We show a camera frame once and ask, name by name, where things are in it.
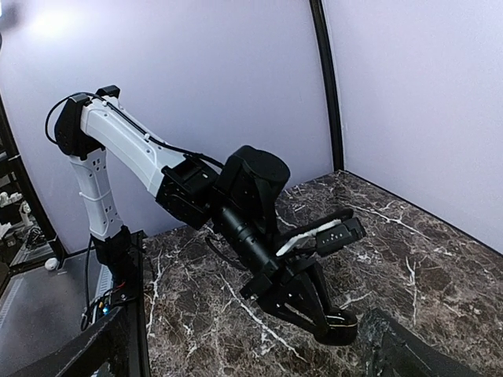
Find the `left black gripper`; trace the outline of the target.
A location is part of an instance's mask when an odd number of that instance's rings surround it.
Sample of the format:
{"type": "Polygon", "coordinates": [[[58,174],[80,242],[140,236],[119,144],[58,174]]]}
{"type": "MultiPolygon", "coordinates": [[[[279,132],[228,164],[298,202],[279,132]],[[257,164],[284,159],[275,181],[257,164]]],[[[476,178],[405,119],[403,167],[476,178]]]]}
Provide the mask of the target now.
{"type": "Polygon", "coordinates": [[[309,258],[268,262],[240,290],[266,313],[310,332],[326,335],[330,301],[320,264],[309,258]]]}

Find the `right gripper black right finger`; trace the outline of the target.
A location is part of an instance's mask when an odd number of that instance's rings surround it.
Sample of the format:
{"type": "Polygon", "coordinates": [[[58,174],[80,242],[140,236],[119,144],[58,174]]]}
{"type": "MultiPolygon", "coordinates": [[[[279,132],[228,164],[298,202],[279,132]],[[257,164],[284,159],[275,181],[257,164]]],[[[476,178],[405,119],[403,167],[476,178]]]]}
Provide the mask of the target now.
{"type": "Polygon", "coordinates": [[[382,309],[368,311],[359,324],[365,376],[477,376],[434,350],[382,309]]]}

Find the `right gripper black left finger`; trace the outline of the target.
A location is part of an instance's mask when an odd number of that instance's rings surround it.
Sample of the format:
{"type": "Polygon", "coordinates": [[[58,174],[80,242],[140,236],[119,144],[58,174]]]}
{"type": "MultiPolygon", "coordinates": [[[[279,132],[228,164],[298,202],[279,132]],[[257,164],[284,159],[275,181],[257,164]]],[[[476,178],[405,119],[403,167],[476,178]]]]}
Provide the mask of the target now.
{"type": "Polygon", "coordinates": [[[40,360],[41,376],[91,376],[107,363],[114,376],[129,376],[129,309],[113,309],[61,349],[40,360]]]}

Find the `black earbud charging case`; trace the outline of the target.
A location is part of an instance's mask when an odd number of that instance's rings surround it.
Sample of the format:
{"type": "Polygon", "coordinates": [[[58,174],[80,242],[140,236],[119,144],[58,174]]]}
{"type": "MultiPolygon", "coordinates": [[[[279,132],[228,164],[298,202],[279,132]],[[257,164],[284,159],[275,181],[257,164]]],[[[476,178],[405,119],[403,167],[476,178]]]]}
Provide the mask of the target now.
{"type": "Polygon", "coordinates": [[[349,346],[358,335],[358,318],[349,309],[334,309],[325,315],[328,329],[314,336],[327,346],[349,346]]]}

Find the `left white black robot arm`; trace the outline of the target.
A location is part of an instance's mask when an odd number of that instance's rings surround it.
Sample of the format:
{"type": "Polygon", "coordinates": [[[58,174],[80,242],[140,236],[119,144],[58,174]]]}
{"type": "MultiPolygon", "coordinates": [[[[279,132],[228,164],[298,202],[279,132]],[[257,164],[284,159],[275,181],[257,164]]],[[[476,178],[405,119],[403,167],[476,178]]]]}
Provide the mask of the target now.
{"type": "Polygon", "coordinates": [[[169,145],[132,117],[117,86],[77,92],[59,100],[45,121],[47,139],[70,160],[86,206],[90,242],[114,279],[134,271],[130,233],[108,178],[108,155],[118,158],[172,217],[193,229],[207,223],[251,274],[241,296],[278,319],[310,332],[322,344],[351,337],[355,318],[329,301],[314,248],[299,247],[277,227],[276,201],[290,170],[277,156],[245,145],[224,163],[169,145]]]}

